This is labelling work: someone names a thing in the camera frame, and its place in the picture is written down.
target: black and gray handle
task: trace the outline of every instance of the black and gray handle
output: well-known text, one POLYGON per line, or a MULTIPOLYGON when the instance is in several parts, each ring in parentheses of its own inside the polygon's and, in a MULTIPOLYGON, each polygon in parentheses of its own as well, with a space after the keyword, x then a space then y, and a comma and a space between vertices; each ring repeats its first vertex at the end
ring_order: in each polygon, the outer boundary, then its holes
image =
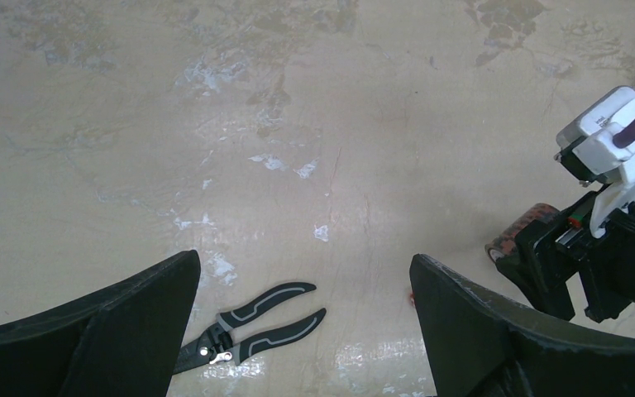
POLYGON ((285 346, 303 339, 320 325, 326 313, 327 310, 322 308, 296 323, 248 337, 231 349, 235 365, 239 366, 244 360, 264 350, 285 346))
POLYGON ((248 324, 260 315, 293 297, 314 291, 317 287, 310 283, 286 283, 277 285, 264 292, 259 298, 252 300, 239 309, 219 313, 217 323, 226 331, 248 324))

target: marble floor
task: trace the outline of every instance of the marble floor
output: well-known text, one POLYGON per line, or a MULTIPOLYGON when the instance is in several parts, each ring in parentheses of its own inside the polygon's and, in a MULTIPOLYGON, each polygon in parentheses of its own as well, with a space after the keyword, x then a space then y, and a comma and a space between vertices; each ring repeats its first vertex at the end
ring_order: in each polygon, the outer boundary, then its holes
POLYGON ((327 316, 169 396, 431 395, 410 259, 524 302, 483 245, 583 194, 556 133, 622 84, 635 1, 0 1, 0 324, 193 248, 187 340, 288 280, 237 337, 327 316))

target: orange wheel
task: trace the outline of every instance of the orange wheel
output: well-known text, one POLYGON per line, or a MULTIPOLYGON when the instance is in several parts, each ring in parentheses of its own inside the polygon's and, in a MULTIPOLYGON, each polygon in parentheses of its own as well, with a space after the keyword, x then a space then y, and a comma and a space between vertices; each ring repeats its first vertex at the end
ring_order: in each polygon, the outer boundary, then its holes
POLYGON ((488 254, 493 263, 512 255, 517 247, 515 246, 514 238, 517 233, 524 229, 532 221, 538 220, 544 223, 549 223, 560 211, 555 207, 537 203, 532 206, 527 212, 519 217, 512 225, 510 225, 504 232, 495 238, 493 241, 485 245, 485 253, 488 254))

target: pliers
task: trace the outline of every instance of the pliers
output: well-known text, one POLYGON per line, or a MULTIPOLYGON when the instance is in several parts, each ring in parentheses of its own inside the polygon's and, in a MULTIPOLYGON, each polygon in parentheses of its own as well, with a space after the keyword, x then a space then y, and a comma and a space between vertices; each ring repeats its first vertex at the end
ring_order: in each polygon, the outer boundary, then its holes
POLYGON ((234 344, 230 331, 250 323, 274 306, 291 298, 311 292, 317 287, 310 283, 293 282, 278 285, 241 308, 218 313, 216 322, 206 328, 201 336, 181 348, 174 374, 192 370, 207 364, 234 360, 239 366, 244 360, 259 352, 299 341, 312 332, 327 313, 325 308, 285 327, 260 332, 234 344))

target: red spot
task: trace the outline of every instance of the red spot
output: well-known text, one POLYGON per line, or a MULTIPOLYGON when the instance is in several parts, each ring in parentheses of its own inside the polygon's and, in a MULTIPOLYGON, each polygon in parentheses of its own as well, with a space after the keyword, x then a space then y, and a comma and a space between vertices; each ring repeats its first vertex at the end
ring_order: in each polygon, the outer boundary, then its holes
POLYGON ((568 223, 572 226, 575 227, 576 229, 580 229, 581 227, 583 227, 583 224, 580 222, 579 219, 575 219, 575 218, 568 218, 568 223))

